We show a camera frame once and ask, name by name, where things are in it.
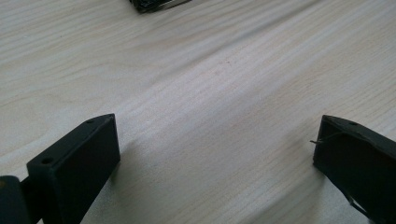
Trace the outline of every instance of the wooden table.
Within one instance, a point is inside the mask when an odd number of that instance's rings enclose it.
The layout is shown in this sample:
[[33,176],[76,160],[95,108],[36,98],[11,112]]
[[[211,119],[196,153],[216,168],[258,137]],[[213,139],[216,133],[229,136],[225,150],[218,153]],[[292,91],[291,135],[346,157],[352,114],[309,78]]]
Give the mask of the wooden table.
[[115,113],[82,223],[367,223],[312,166],[321,115],[396,139],[396,1],[0,2],[0,175]]

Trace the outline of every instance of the mounting hole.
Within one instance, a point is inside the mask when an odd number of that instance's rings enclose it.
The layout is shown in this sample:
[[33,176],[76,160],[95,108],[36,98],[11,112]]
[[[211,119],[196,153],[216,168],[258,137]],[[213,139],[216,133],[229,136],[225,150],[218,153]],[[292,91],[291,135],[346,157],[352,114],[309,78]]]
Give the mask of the mounting hole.
[[42,164],[47,165],[53,162],[53,158],[45,158],[41,161]]

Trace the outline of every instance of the black plastic part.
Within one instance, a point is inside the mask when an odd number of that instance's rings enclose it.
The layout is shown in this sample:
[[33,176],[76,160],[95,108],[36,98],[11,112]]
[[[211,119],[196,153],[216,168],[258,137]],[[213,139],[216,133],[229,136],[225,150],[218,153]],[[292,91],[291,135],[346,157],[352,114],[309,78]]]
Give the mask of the black plastic part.
[[130,0],[136,10],[140,13],[155,12],[181,4],[190,2],[190,0]]
[[160,5],[170,2],[172,0],[130,0],[134,7],[139,12],[154,11]]
[[[0,223],[37,223],[40,218],[50,224],[80,223],[119,161],[115,116],[85,121],[29,161],[29,177],[21,183],[14,179],[12,189],[1,189]],[[3,213],[9,204],[17,205],[17,216]]]
[[23,198],[20,180],[15,176],[0,176],[0,223],[33,223]]
[[396,223],[396,143],[356,122],[323,116],[314,165],[377,224]]

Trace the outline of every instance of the table surface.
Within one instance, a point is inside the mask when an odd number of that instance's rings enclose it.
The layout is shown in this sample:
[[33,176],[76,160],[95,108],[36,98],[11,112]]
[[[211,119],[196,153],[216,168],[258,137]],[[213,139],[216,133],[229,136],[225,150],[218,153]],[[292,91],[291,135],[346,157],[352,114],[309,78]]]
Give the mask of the table surface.
[[115,113],[82,223],[367,223],[312,166],[323,114],[396,139],[396,1],[0,2],[0,175]]

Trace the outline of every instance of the screw hole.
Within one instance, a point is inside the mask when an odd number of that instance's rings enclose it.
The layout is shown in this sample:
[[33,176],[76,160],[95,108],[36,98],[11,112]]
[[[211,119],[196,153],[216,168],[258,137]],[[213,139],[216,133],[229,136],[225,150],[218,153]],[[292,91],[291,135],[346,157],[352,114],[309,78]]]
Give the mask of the screw hole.
[[41,161],[41,163],[43,163],[44,165],[50,164],[52,163],[53,158],[46,158],[44,160]]

